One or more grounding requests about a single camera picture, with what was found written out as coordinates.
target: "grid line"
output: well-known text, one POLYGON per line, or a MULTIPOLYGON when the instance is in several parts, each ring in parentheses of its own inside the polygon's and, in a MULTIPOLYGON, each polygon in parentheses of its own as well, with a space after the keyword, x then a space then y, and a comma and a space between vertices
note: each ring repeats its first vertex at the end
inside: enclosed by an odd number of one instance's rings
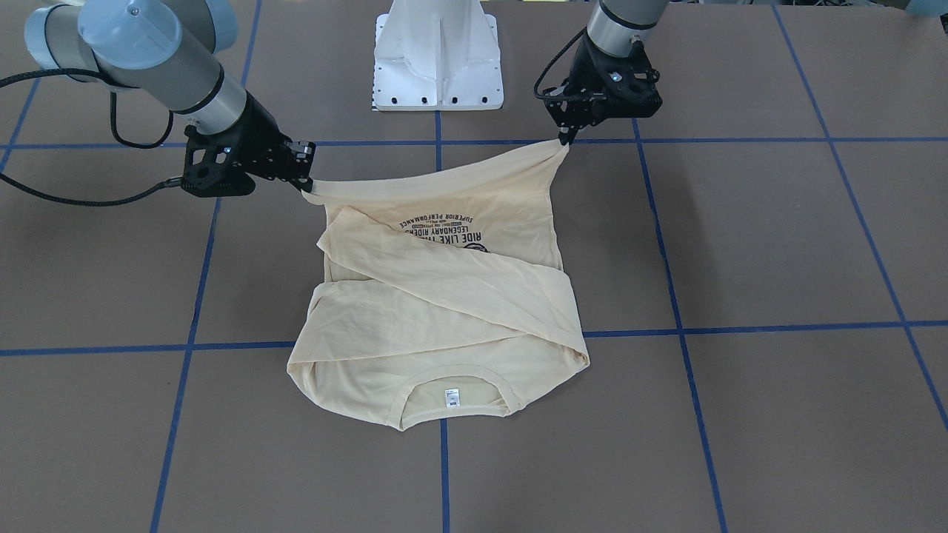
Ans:
MULTIPOLYGON (((434 112, 434 170, 441 172, 444 170, 442 165, 442 136, 441 136, 441 111, 434 112)), ((450 492, 450 471, 447 463, 449 455, 447 442, 447 418, 441 419, 441 531, 450 533, 451 531, 451 492, 450 492)))
POLYGON ((869 248, 872 250, 872 256, 876 260, 876 265, 879 267, 879 272, 883 276, 885 288, 888 290, 889 297, 892 300, 892 305, 895 307, 896 313, 899 315, 899 322, 902 325, 902 329, 905 331, 905 336, 908 338, 908 343, 912 348, 912 354, 915 356, 915 361, 919 365, 919 369, 921 370, 922 377, 924 377, 925 384, 928 386, 928 392, 932 396, 932 401, 935 402, 935 407, 939 413, 939 416, 941 417, 941 424, 944 426, 945 430, 948 431, 948 413, 945 412, 945 407, 944 404, 941 403, 941 398, 939 397, 939 392, 935 387, 935 382, 932 380, 931 374, 928 372, 928 366, 925 364, 925 360, 921 355, 921 350, 915 341, 915 335, 912 334, 912 328, 905 317, 904 309, 902 309, 902 304, 899 302, 899 296, 895 292, 895 286, 889 279, 888 271, 885 269, 885 263, 883 262, 882 254, 879 252, 878 247, 876 247, 875 239, 872 238, 872 232, 869 230, 869 224, 866 221, 866 218, 863 216, 863 210, 859 206, 859 200, 856 198, 856 193, 853 191, 852 185, 849 183, 846 167, 844 167, 843 160, 839 157, 839 152, 836 150, 836 143, 830 136, 830 129, 827 127, 826 121, 823 118, 823 113, 820 111, 820 106, 816 103, 816 96, 813 94, 810 81, 807 79, 807 75, 803 71, 803 65, 800 63, 800 58, 796 55, 796 50, 793 48, 793 42, 790 38, 790 34, 787 32, 787 29, 783 24, 783 19, 780 18, 780 12, 776 8, 776 5, 771 5, 771 10, 774 12, 777 25, 780 26, 780 32, 783 33, 783 38, 787 42, 787 48, 790 50, 790 55, 793 58, 793 63, 796 65, 796 70, 800 75, 800 80, 803 82, 803 86, 807 90, 807 95, 810 97, 810 102, 813 105, 813 112, 816 114, 816 118, 820 122, 820 127, 823 128, 823 134, 826 136, 826 142, 829 145, 830 151, 832 152, 833 159, 836 161, 836 168, 839 170, 839 175, 843 179, 843 184, 846 186, 846 192, 849 195, 849 201, 852 203, 852 208, 856 213, 856 217, 859 219, 859 224, 863 228, 863 233, 866 236, 866 241, 869 244, 869 248))
POLYGON ((698 383, 695 382, 695 372, 691 366, 691 356, 688 353, 688 341, 684 333, 682 313, 678 306, 678 297, 675 295, 675 282, 671 275, 671 264, 668 262, 668 253, 665 249, 665 238, 662 235, 662 222, 659 220, 658 207, 655 204, 655 194, 653 193, 651 186, 651 177, 648 174, 645 145, 642 143, 642 137, 639 133, 639 121, 637 119, 632 119, 632 131, 635 134, 635 144, 639 153, 639 163, 642 165, 642 178, 645 180, 646 193, 648 195, 648 207, 652 211, 652 218, 655 222, 655 240, 658 242, 658 250, 662 255, 662 262, 665 264, 665 277, 668 283, 668 298, 671 300, 671 311, 675 316, 675 335, 677 335, 678 343, 682 349, 684 371, 688 378, 688 388, 691 390, 691 403, 695 410, 695 421, 698 424, 698 434, 702 440, 704 464, 707 467, 708 481, 711 484, 711 493, 714 497, 714 505, 718 513, 718 524, 720 526, 720 532, 727 533, 727 520, 724 516, 724 504, 721 501, 720 488, 718 487, 718 474, 714 468, 714 458, 711 454, 711 444, 708 441, 707 429, 704 426, 704 413, 702 411, 701 398, 698 394, 698 383))
MULTIPOLYGON (((948 327, 945 321, 909 321, 912 328, 948 327)), ((703 328, 684 328, 686 335, 740 335, 753 333, 778 333, 799 331, 846 331, 857 329, 895 329, 902 328, 901 322, 840 322, 813 324, 775 324, 749 326, 722 326, 703 328)), ((623 337, 670 337, 678 335, 678 329, 624 329, 584 331, 586 339, 623 338, 623 337)), ((215 350, 265 350, 274 348, 292 348, 294 340, 253 340, 245 342, 196 342, 194 344, 129 344, 122 346, 76 346, 62 348, 12 348, 0 350, 0 358, 31 356, 78 356, 96 354, 135 354, 149 352, 194 352, 215 350)))
POLYGON ((23 102, 23 108, 20 109, 20 116, 16 119, 16 126, 13 127, 13 133, 9 136, 9 142, 7 143, 7 149, 4 150, 3 158, 0 159, 0 172, 3 172, 7 168, 7 162, 9 161, 10 156, 13 155, 13 147, 16 146, 16 139, 20 137, 20 130, 23 129, 23 123, 27 120, 27 113, 29 112, 29 107, 33 104, 33 98, 36 97, 36 91, 40 88, 40 79, 37 78, 33 80, 32 87, 29 88, 29 94, 27 94, 26 101, 23 102))
MULTIPOLYGON (((371 146, 499 146, 534 144, 547 138, 485 138, 485 139, 403 139, 403 140, 314 140, 317 146, 371 147, 371 146)), ((948 142, 948 137, 692 137, 642 138, 644 144, 726 144, 726 143, 796 143, 796 142, 948 142)), ((635 144, 633 138, 578 138, 574 144, 635 144)), ((184 142, 166 142, 156 149, 184 148, 184 142)), ((112 142, 77 143, 24 143, 11 142, 10 150, 132 150, 112 142)))
MULTIPOLYGON (((241 74, 241 86, 246 87, 246 79, 250 73, 250 63, 253 58, 253 47, 257 40, 257 28, 260 23, 260 11, 263 6, 263 0, 257 0, 253 13, 253 24, 250 29, 250 39, 246 47, 246 56, 244 58, 244 70, 241 74)), ((194 298, 194 316, 191 320, 191 330, 188 334, 188 345, 194 345, 197 339, 197 328, 201 319, 201 307, 204 303, 204 293, 208 284, 208 275, 210 274, 210 259, 214 253, 214 233, 217 229, 217 216, 221 211, 223 201, 221 198, 214 200, 214 213, 210 219, 210 229, 208 230, 208 244, 204 252, 204 264, 201 266, 201 277, 197 287, 197 295, 194 298)), ((191 355, 193 350, 189 349, 184 354, 181 363, 181 378, 178 381, 177 395, 174 401, 174 411, 172 414, 172 423, 168 431, 168 444, 165 448, 164 461, 161 467, 161 477, 158 481, 158 490, 155 495, 155 510, 152 513, 151 533, 157 533, 161 521, 161 511, 164 506, 165 491, 168 487, 168 477, 171 473, 172 459, 174 455, 174 442, 177 437, 178 422, 181 419, 181 409, 184 404, 185 389, 188 386, 188 373, 191 369, 191 355)))

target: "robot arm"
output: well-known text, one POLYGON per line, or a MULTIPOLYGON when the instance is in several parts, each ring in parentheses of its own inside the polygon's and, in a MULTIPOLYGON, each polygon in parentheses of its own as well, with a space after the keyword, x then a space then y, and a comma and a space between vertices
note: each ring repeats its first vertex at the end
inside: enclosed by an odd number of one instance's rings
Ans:
POLYGON ((667 5, 668 0, 596 3, 589 24, 577 35, 569 77, 538 94, 560 128, 560 142, 572 143, 579 130, 605 119, 647 118, 658 111, 659 73, 648 61, 645 40, 667 5))
MULTIPOLYGON (((143 88, 189 126, 181 187, 196 196, 250 194, 247 174, 309 191, 315 144, 293 142, 214 59, 236 39, 227 0, 89 0, 38 9, 27 47, 43 68, 104 74, 109 90, 143 88)), ((74 77, 80 82, 92 79, 74 77)))

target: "fabric fold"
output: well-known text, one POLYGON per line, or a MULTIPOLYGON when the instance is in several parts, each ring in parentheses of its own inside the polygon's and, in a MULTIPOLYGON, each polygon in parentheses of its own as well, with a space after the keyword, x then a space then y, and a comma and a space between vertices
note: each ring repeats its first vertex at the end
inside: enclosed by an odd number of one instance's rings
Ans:
POLYGON ((308 198, 326 205, 326 283, 287 363, 307 397, 403 431, 507 416, 589 365, 553 230, 554 142, 308 198))

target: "white metal mount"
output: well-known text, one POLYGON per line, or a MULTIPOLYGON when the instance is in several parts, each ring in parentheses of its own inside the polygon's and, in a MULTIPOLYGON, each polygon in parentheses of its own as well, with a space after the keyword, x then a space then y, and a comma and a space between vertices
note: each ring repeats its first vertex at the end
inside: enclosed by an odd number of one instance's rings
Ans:
POLYGON ((394 0, 375 21, 373 108, 475 111, 503 105, 497 19, 477 0, 394 0))

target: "blue tape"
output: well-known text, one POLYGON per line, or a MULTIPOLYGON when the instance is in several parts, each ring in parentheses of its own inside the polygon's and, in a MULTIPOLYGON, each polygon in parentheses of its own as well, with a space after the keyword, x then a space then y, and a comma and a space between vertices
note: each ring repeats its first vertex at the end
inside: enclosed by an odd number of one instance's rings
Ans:
POLYGON ((448 489, 447 418, 441 419, 441 530, 451 531, 451 498, 448 489))
POLYGON ((665 238, 662 236, 662 223, 659 220, 658 207, 655 205, 655 194, 651 186, 651 177, 648 174, 645 145, 642 143, 642 136, 639 133, 639 122, 636 119, 632 120, 632 130, 635 133, 636 146, 639 153, 639 163, 642 165, 642 176, 645 179, 646 193, 648 196, 648 207, 651 209, 652 217, 655 221, 655 238, 658 241, 658 250, 662 255, 662 261, 665 263, 665 277, 668 281, 668 297, 671 300, 671 311, 675 316, 675 328, 678 334, 678 343, 682 348, 684 370, 688 377, 688 388, 691 390, 691 403, 695 410, 695 420, 698 424, 698 433, 702 440, 704 463, 707 466, 708 480, 711 483, 711 492, 714 497, 714 505, 718 512, 718 524, 720 526, 721 533, 727 533, 727 520, 724 517, 724 505, 721 501, 720 489, 718 488, 718 474, 714 468, 714 458, 711 455, 711 445, 708 442, 707 430, 704 426, 704 413, 702 411, 701 398, 698 395, 698 384, 695 382, 695 373, 691 366, 691 357, 688 354, 688 342, 684 335, 682 313, 678 306, 678 297, 675 295, 675 283, 671 275, 671 264, 668 262, 668 253, 665 250, 665 238))
MULTIPOLYGON (((201 306, 204 302, 204 291, 208 285, 208 273, 210 272, 210 257, 214 252, 214 231, 217 227, 217 215, 221 210, 221 199, 217 198, 214 202, 214 215, 210 219, 210 230, 208 231, 208 244, 204 251, 204 264, 201 266, 201 278, 197 286, 197 296, 194 297, 194 315, 191 318, 191 329, 188 333, 188 345, 193 345, 197 337, 197 326, 201 318, 201 306)), ((188 386, 188 372, 191 370, 191 354, 189 349, 185 352, 184 360, 181 362, 181 377, 178 380, 177 396, 174 400, 174 412, 172 414, 172 425, 168 431, 168 443, 165 447, 165 457, 161 465, 161 477, 158 480, 158 491, 155 496, 155 510, 152 513, 151 533, 157 533, 158 524, 161 520, 161 509, 164 506, 165 490, 168 488, 168 476, 171 473, 172 458, 174 455, 174 442, 177 438, 178 422, 181 419, 181 406, 184 403, 184 392, 188 386)))
POLYGON ((816 117, 820 122, 820 127, 823 128, 823 133, 826 136, 827 143, 829 144, 829 149, 832 151, 833 159, 836 161, 836 168, 839 170, 840 177, 843 178, 843 184, 846 186, 846 192, 849 195, 849 201, 852 203, 853 210, 856 211, 856 217, 859 219, 859 224, 862 226, 863 233, 866 235, 866 241, 869 243, 869 248, 872 250, 872 256, 875 258, 876 265, 879 267, 879 272, 883 276, 885 288, 888 290, 889 298, 892 300, 892 305, 895 307, 896 313, 899 315, 900 324, 905 331, 905 336, 908 338, 909 345, 912 347, 912 354, 915 356, 915 361, 919 365, 921 375, 924 377, 925 384, 928 386, 928 392, 931 394, 932 400, 935 402, 935 407, 939 412, 939 416, 941 417, 941 423, 945 430, 948 431, 948 413, 945 412, 945 407, 941 402, 939 392, 935 388, 935 383, 928 372, 928 366, 925 364, 925 360, 921 356, 919 346, 915 342, 915 336, 912 334, 912 328, 905 317, 905 312, 902 309, 902 304, 899 302, 899 297, 895 292, 895 287, 893 286, 892 281, 889 279, 888 272, 885 269, 882 254, 879 252, 879 249, 876 247, 876 242, 872 238, 872 232, 869 230, 869 224, 867 223, 866 218, 863 216, 863 210, 859 206, 859 200, 856 198, 856 193, 853 191, 852 185, 849 183, 849 176, 847 175, 846 168, 843 166, 843 160, 839 157, 839 152, 836 150, 836 144, 830 136, 830 129, 827 127, 826 121, 823 120, 823 113, 820 112, 820 107, 816 103, 816 97, 813 95, 812 88, 810 87, 810 81, 807 80, 807 75, 803 71, 803 65, 800 63, 800 59, 796 55, 796 50, 793 48, 793 42, 790 39, 790 34, 787 33, 787 29, 783 24, 783 19, 780 18, 780 11, 776 8, 776 5, 771 5, 771 10, 774 12, 777 25, 780 26, 780 31, 783 33, 783 38, 787 42, 787 48, 790 50, 791 57, 793 57, 793 63, 796 65, 796 70, 800 75, 800 80, 802 80, 803 86, 807 89, 807 95, 810 97, 810 102, 813 105, 813 111, 816 113, 816 117))
MULTIPOLYGON (((471 139, 471 140, 315 140, 317 146, 519 146, 524 144, 534 144, 542 142, 543 138, 495 138, 495 139, 471 139)), ((948 142, 948 137, 860 137, 860 138, 830 138, 833 142, 948 142)), ((791 142, 826 142, 826 138, 810 137, 761 137, 761 138, 643 138, 645 144, 707 144, 707 143, 791 143, 791 142)), ((574 144, 634 144, 634 139, 623 138, 580 138, 574 144)), ((166 142, 156 149, 162 148, 184 148, 184 142, 166 142)), ((11 150, 131 150, 127 146, 116 143, 30 143, 30 144, 11 144, 8 146, 11 150)))
POLYGON ((444 167, 441 163, 441 111, 434 112, 434 168, 441 172, 444 167))
POLYGON ((13 147, 16 145, 16 139, 20 137, 20 130, 23 129, 23 123, 27 121, 29 107, 33 104, 33 98, 36 97, 36 91, 40 88, 40 79, 33 80, 33 86, 29 88, 27 101, 23 103, 23 109, 20 110, 20 116, 16 120, 16 126, 13 127, 13 133, 9 136, 7 150, 4 151, 3 158, 0 159, 0 172, 7 168, 9 157, 13 154, 13 147))
MULTIPOLYGON (((948 321, 909 321, 908 326, 948 327, 948 321)), ((775 324, 723 327, 684 328, 685 335, 731 335, 749 333, 774 333, 795 331, 846 331, 854 329, 892 329, 901 328, 901 322, 839 322, 813 324, 775 324)), ((622 338, 622 337, 669 337, 678 335, 677 329, 625 329, 584 331, 586 339, 622 338)), ((257 340, 245 342, 196 342, 194 344, 136 344, 126 346, 78 346, 64 348, 11 348, 0 350, 0 358, 25 356, 68 356, 86 354, 135 354, 146 352, 195 352, 214 350, 264 350, 292 348, 294 340, 257 340)))
POLYGON ((257 7, 253 11, 253 24, 250 26, 250 42, 246 46, 244 58, 244 72, 240 77, 240 85, 246 87, 246 79, 250 75, 250 63, 253 61, 253 47, 257 44, 257 27, 260 25, 260 10, 264 0, 257 0, 257 7))

